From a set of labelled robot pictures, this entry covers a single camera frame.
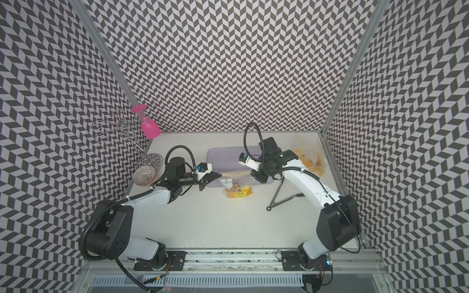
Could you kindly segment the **clear bag yellow chick print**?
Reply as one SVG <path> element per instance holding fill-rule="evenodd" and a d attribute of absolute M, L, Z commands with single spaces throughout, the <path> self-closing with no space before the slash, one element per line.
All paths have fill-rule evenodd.
<path fill-rule="evenodd" d="M 241 199 L 253 194 L 254 177 L 251 171 L 236 170 L 223 173 L 219 182 L 223 187 L 223 194 L 229 199 Z"/>

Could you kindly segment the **clear resealable bag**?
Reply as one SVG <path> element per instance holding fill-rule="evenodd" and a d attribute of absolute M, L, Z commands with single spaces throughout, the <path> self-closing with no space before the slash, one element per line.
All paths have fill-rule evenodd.
<path fill-rule="evenodd" d="M 321 148 L 315 148 L 311 151 L 309 170 L 316 176 L 322 177 L 327 170 L 327 161 Z"/>

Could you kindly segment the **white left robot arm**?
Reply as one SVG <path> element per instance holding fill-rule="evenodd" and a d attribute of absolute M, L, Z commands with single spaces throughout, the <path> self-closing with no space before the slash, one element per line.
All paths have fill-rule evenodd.
<path fill-rule="evenodd" d="M 209 163 L 203 162 L 189 172 L 186 167 L 184 158 L 174 157 L 166 164 L 162 178 L 150 190 L 123 200 L 100 201 L 79 239 L 82 256 L 89 261 L 121 257 L 145 261 L 164 259 L 162 243 L 132 236 L 131 229 L 139 217 L 175 201 L 184 187 L 198 186 L 202 191 L 222 177 Z"/>

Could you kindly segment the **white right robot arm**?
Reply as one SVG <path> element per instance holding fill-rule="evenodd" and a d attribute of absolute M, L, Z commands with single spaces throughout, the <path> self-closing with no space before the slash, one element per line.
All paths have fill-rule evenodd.
<path fill-rule="evenodd" d="M 251 169 L 251 175 L 260 183 L 280 174 L 293 183 L 318 211 L 313 237 L 298 247 L 301 257 L 315 260 L 330 251 L 336 251 L 360 236 L 358 204 L 327 187 L 310 172 L 291 150 L 281 150 L 271 137 L 260 142 L 261 156 L 252 157 L 248 151 L 239 155 L 239 163 Z"/>

